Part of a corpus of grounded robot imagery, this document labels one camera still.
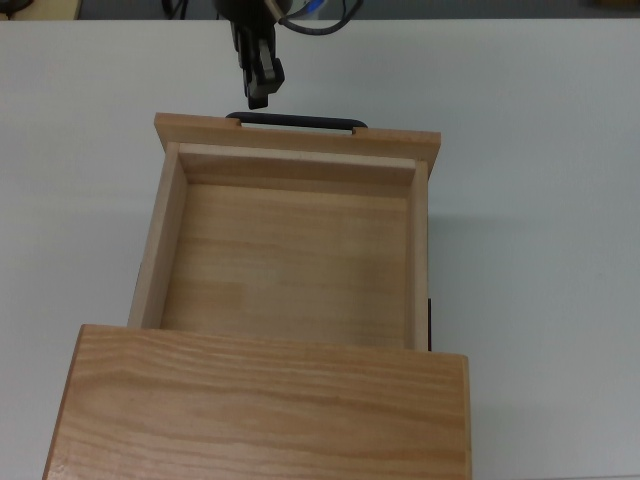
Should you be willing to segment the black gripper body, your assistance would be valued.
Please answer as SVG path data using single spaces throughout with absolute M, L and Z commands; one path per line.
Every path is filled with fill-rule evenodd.
M 263 0 L 214 0 L 217 13 L 226 20 L 251 29 L 266 29 L 276 18 Z

